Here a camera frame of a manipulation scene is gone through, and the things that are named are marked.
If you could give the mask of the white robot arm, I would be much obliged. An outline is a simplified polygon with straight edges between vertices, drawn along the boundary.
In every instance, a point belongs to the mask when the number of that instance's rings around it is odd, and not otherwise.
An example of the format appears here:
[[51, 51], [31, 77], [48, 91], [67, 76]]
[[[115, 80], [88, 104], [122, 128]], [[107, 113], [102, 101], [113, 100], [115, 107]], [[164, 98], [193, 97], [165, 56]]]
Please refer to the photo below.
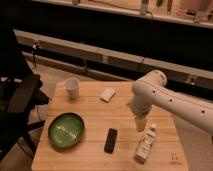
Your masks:
[[155, 105], [213, 135], [213, 104], [167, 89], [166, 84], [167, 77], [160, 70], [152, 70], [134, 81], [131, 111], [145, 118]]

